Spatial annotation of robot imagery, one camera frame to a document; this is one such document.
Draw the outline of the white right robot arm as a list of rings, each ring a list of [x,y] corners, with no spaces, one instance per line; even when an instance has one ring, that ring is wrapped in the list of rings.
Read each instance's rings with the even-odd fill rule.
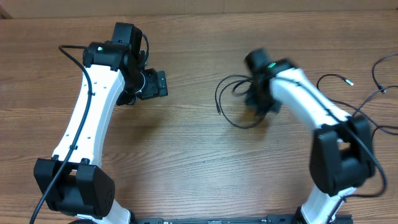
[[[286,219],[291,223],[352,223],[350,216],[337,214],[346,200],[357,197],[355,191],[376,171],[382,188],[371,197],[381,196],[387,188],[366,118],[351,116],[336,106],[287,59],[273,61],[265,50],[257,49],[246,56],[245,63],[251,73],[246,104],[261,116],[285,105],[312,135],[310,175],[315,185],[296,214]]]

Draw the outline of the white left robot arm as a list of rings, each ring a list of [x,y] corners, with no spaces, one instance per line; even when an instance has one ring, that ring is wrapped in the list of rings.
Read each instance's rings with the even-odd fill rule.
[[[116,106],[167,96],[163,71],[146,68],[147,36],[135,25],[116,23],[111,40],[82,47],[76,62],[80,93],[66,131],[50,159],[37,159],[34,177],[42,193],[31,220],[47,205],[76,223],[135,223],[115,198],[114,180],[102,166],[103,144]]]

